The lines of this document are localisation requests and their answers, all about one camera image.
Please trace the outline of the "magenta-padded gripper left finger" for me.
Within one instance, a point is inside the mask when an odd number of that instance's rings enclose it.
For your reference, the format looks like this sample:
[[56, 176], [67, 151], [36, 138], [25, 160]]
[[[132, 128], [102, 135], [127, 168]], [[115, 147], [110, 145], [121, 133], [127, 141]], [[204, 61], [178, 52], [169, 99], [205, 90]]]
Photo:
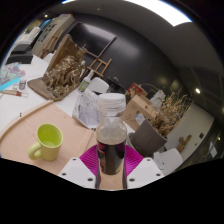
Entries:
[[98, 189], [101, 177], [97, 146], [92, 146], [80, 157], [72, 157], [58, 176], [84, 188]]

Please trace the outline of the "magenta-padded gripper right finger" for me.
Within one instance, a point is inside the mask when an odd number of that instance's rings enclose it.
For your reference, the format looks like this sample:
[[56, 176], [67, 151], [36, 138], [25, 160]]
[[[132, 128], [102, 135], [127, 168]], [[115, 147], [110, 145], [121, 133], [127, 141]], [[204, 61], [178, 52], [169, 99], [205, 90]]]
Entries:
[[150, 157], [143, 157], [130, 146], [125, 146], [123, 188], [140, 188], [163, 178], [164, 174]]

